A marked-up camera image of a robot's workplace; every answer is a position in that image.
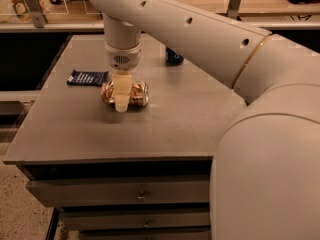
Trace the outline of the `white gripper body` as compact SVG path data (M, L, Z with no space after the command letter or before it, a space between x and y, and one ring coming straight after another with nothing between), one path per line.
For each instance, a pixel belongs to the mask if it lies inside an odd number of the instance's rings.
M137 44L133 48L115 48L105 44L106 56L109 65L115 70L133 70L140 61L141 45Z

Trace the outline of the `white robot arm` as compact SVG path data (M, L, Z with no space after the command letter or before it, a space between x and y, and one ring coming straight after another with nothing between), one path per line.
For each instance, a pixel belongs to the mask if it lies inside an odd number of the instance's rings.
M217 146L213 240L320 240L320 56L284 37L173 0L89 0L232 89L248 106Z

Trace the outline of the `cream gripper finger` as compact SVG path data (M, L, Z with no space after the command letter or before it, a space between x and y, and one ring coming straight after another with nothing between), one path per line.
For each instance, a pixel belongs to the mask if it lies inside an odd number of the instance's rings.
M117 112L126 112L132 88L132 75L127 71L116 71L112 75L112 82L114 88L115 109Z

